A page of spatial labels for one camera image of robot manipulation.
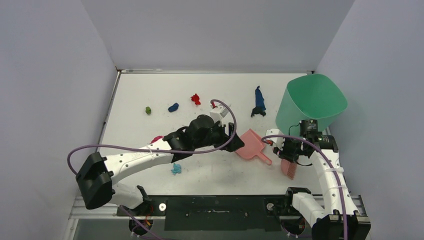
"green trash bin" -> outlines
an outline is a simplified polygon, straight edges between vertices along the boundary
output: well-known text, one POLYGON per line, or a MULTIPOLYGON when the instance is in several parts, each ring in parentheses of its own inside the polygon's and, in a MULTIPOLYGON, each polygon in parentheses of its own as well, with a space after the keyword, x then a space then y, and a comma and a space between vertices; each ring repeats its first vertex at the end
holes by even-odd
MULTIPOLYGON (((324 131, 348 107, 342 91, 325 75, 310 74, 291 80, 285 89, 275 123, 284 134, 305 119, 318 120, 324 131)), ((299 127, 290 135, 299 136, 299 127)))

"blue cloth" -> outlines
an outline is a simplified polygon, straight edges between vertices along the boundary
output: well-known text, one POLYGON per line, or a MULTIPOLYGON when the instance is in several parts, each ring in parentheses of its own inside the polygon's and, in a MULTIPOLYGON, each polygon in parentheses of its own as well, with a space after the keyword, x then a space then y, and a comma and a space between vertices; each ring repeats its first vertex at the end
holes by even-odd
POLYGON ((267 110, 266 108, 265 108, 265 103, 264 103, 264 97, 262 96, 262 92, 261 92, 261 90, 259 90, 259 87, 260 86, 257 86, 257 88, 256 88, 256 90, 254 91, 254 96, 255 96, 255 104, 256 104, 256 107, 259 107, 259 108, 261 108, 262 109, 262 111, 265 111, 265 110, 267 110))
POLYGON ((180 164, 173 164, 173 169, 171 169, 172 174, 175 176, 175 174, 181 173, 181 165, 180 164))
POLYGON ((174 103, 172 106, 168 107, 168 111, 170 113, 175 112, 178 109, 179 106, 180 105, 178 105, 178 103, 174 103))

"green crumpled object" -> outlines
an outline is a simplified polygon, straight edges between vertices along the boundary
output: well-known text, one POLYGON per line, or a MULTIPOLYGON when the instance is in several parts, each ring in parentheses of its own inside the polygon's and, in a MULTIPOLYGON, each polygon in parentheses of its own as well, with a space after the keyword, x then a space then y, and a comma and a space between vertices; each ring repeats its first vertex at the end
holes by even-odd
POLYGON ((150 115, 152 113, 152 109, 149 106, 146 106, 146 114, 150 115))

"dustpan handle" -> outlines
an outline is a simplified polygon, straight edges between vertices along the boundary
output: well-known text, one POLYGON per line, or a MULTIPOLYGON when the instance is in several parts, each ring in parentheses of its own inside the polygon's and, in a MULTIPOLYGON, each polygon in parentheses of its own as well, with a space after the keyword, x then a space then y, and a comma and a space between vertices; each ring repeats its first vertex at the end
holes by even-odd
POLYGON ((262 160, 262 162, 264 162, 266 165, 271 165, 273 164, 273 161, 271 159, 269 159, 265 154, 263 154, 262 152, 259 152, 257 154, 257 156, 262 160))

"dustpan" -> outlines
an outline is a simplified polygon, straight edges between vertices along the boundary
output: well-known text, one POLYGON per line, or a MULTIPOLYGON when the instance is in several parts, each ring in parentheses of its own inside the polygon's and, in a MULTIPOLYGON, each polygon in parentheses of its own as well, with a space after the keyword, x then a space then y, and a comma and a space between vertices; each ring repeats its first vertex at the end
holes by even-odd
POLYGON ((240 136, 240 139, 243 141, 244 147, 235 151, 238 155, 240 155, 240 157, 245 160, 252 160, 257 156, 267 165, 273 164, 273 161, 262 153, 266 144, 261 141, 261 136, 259 136, 255 131, 252 129, 247 130, 247 132, 240 136))

